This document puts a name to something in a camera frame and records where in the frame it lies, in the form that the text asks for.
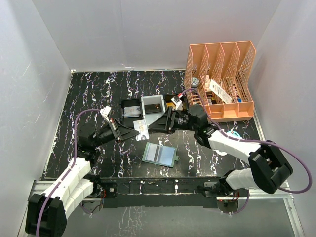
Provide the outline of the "white VIP credit card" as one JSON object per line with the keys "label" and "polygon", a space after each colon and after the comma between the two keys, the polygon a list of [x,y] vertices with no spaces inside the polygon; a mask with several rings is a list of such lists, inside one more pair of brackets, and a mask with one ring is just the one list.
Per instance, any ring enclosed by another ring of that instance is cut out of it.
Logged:
{"label": "white VIP credit card", "polygon": [[146,121],[143,120],[137,120],[133,122],[134,129],[139,132],[139,134],[136,136],[137,141],[143,141],[143,140],[149,140],[149,133],[148,133],[148,127],[146,124]]}

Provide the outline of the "green card holder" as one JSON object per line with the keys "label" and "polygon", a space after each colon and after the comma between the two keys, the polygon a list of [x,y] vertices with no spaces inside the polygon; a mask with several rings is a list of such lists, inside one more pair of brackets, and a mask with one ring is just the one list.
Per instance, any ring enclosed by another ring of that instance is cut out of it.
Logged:
{"label": "green card holder", "polygon": [[160,156],[159,156],[158,161],[157,162],[146,161],[145,155],[146,155],[147,148],[148,148],[149,144],[152,144],[152,143],[149,143],[149,142],[146,143],[145,150],[144,150],[143,157],[142,157],[143,162],[173,168],[174,163],[179,161],[179,157],[176,155],[177,149],[175,147],[162,146],[162,145],[159,145],[159,146],[161,146],[161,152],[160,152]]}

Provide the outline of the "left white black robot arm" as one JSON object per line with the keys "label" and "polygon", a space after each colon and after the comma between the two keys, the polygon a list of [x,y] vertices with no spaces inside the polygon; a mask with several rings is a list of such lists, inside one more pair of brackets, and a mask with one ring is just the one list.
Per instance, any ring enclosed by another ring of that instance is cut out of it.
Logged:
{"label": "left white black robot arm", "polygon": [[33,194],[28,200],[25,232],[37,237],[60,237],[73,211],[87,197],[101,194],[99,177],[89,175],[98,160],[97,147],[111,141],[125,141],[136,137],[137,130],[110,119],[100,129],[85,124],[79,129],[76,139],[79,146],[67,168],[41,194]]}

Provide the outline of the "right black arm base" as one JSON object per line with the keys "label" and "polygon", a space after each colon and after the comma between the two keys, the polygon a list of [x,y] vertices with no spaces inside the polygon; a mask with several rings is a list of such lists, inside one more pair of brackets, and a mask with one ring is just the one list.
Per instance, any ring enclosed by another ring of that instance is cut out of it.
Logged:
{"label": "right black arm base", "polygon": [[227,183],[220,181],[206,181],[202,185],[197,186],[197,192],[207,198],[229,197],[247,197],[250,193],[246,189],[232,189]]}

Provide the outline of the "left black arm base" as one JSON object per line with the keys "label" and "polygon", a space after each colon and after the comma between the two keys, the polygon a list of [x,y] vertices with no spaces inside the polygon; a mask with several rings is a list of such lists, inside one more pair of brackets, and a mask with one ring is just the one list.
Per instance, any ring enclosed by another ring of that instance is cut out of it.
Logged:
{"label": "left black arm base", "polygon": [[114,182],[101,182],[93,184],[93,191],[88,198],[116,198],[118,192],[118,185]]}

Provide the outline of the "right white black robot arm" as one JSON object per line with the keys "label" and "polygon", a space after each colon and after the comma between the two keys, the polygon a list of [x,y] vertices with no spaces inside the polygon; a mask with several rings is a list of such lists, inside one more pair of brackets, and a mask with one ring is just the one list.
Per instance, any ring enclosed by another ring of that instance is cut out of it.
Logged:
{"label": "right white black robot arm", "polygon": [[201,105],[194,104],[184,112],[169,107],[149,125],[149,129],[170,134],[175,130],[193,131],[194,138],[201,146],[226,152],[246,162],[248,168],[230,170],[216,184],[207,188],[217,195],[231,196],[239,189],[248,188],[259,188],[273,194],[293,173],[291,165],[274,143],[246,142],[228,135],[209,122]]}

